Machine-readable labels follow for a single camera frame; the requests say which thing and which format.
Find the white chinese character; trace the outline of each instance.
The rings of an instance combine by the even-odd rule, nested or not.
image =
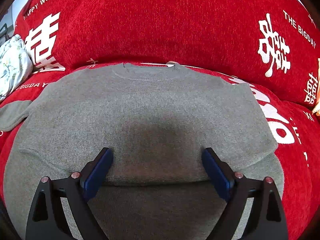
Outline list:
[[[307,154],[307,152],[304,152],[303,154],[306,157],[306,162],[307,162],[308,161],[308,154]]]
[[[306,113],[305,111],[303,111],[303,112],[305,113],[305,115],[307,116],[307,118],[308,118],[309,120],[311,120],[312,122],[315,121],[315,120],[313,120],[313,118],[312,118],[312,116],[311,116],[310,113]]]
[[[92,58],[90,58],[90,60],[87,60],[87,62],[93,63],[93,65],[95,65],[95,63],[98,62],[98,60],[93,60]]]
[[[94,68],[96,65],[89,65],[89,66],[86,66],[85,68]]]
[[[51,56],[51,51],[56,40],[56,35],[50,37],[52,33],[58,30],[58,22],[50,26],[53,22],[59,19],[60,13],[52,16],[50,14],[43,19],[43,22],[35,29],[29,31],[29,35],[26,37],[25,44],[26,49],[31,57],[33,65],[37,69],[37,72],[60,70],[65,71],[65,67],[61,66],[56,59]]]
[[[313,73],[309,73],[310,79],[307,82],[307,90],[304,90],[306,94],[305,102],[308,102],[312,105],[316,99],[318,80],[313,76]]]
[[[272,61],[270,68],[265,73],[266,77],[271,77],[273,73],[273,64],[276,62],[277,69],[281,68],[284,73],[290,69],[291,63],[287,61],[286,54],[290,53],[290,48],[285,44],[284,38],[279,36],[277,32],[272,31],[272,25],[270,20],[270,14],[267,13],[267,21],[259,21],[260,31],[265,38],[259,39],[259,49],[258,54],[260,54],[263,63],[269,63],[270,54],[272,56]],[[263,45],[266,45],[266,52],[263,50]]]
[[[315,26],[315,28],[317,28],[317,26],[315,25],[315,22],[313,21],[313,19],[311,18],[310,14],[308,15],[308,17],[310,18],[311,22],[313,23],[313,25]]]

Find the red fabric cover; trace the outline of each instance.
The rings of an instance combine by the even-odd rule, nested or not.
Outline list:
[[[75,71],[103,66],[105,64],[83,66]],[[232,84],[245,83],[241,79],[222,73],[200,68],[191,69],[219,76]],[[320,204],[320,123],[307,108],[281,101],[263,86],[250,83],[250,87],[278,142],[275,154],[284,170],[282,203],[287,218],[289,239],[296,240]]]
[[[29,5],[15,33],[28,36],[27,47],[42,70],[119,59],[174,60],[255,82],[281,100],[314,105],[305,99],[308,92],[315,96],[317,84],[308,88],[307,82],[309,73],[318,76],[320,35],[297,0],[30,0]],[[258,50],[261,41],[267,51],[267,27],[272,27],[268,49],[277,45],[264,63]],[[272,62],[273,74],[266,77]]]
[[[0,152],[9,134],[10,132],[4,132],[0,130]]]

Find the black metal bracket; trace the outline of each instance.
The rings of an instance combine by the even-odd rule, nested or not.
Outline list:
[[[87,204],[94,197],[113,161],[110,149],[103,148],[94,161],[68,178],[43,177],[33,198],[26,240],[74,240],[63,212],[66,197],[84,240],[108,240]],[[233,172],[211,148],[202,154],[202,163],[219,196],[227,201],[219,221],[207,240],[231,240],[239,224],[246,200],[254,197],[251,213],[241,240],[287,240],[287,226],[281,199],[274,181],[248,179]]]

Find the knit fabric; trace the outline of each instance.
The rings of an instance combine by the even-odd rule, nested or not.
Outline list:
[[[79,70],[49,84],[24,114],[28,117],[17,132],[4,175],[5,203],[22,237],[39,179],[81,170],[102,147],[113,149],[114,164],[108,186],[91,207],[113,239],[177,239],[186,233],[172,230],[170,220],[177,218],[178,228],[191,226],[187,239],[210,233],[224,203],[213,186],[203,182],[208,179],[201,164],[204,147],[212,147],[249,178],[272,176],[283,192],[284,175],[274,155],[277,142],[247,84],[233,86],[180,65],[119,64]],[[0,118],[0,127],[4,122],[10,119]],[[114,198],[121,203],[118,214],[109,212],[106,204]],[[122,230],[116,221],[122,217],[129,224],[143,205],[148,207],[136,223]],[[193,208],[179,213],[189,205]],[[235,237],[241,236],[249,213],[244,212]],[[72,224],[70,214],[67,217]],[[80,238],[75,227],[71,229]]]
[[[103,64],[84,66],[75,71],[94,70],[99,67],[103,67]],[[191,69],[221,77],[231,84],[247,83],[234,76],[200,68]],[[278,142],[275,154],[284,170],[285,178],[282,204],[287,218],[289,239],[296,240],[320,205],[319,120],[312,116],[307,108],[281,101],[263,86],[253,83],[249,83],[249,86]]]

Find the metal screw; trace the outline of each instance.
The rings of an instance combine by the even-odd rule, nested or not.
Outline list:
[[[243,178],[243,173],[240,172],[240,171],[237,171],[237,172],[235,172],[235,176],[236,176],[238,179],[241,179],[241,178]]]
[[[43,177],[43,178],[41,179],[41,182],[42,182],[42,183],[46,183],[48,180],[49,180],[49,178],[46,176],[46,177]]]
[[[266,177],[266,182],[268,182],[269,184],[271,184],[273,182],[273,179],[270,177]]]
[[[80,172],[74,172],[74,173],[72,173],[71,174],[71,177],[73,178],[73,179],[77,179],[77,178],[79,178],[80,177]]]

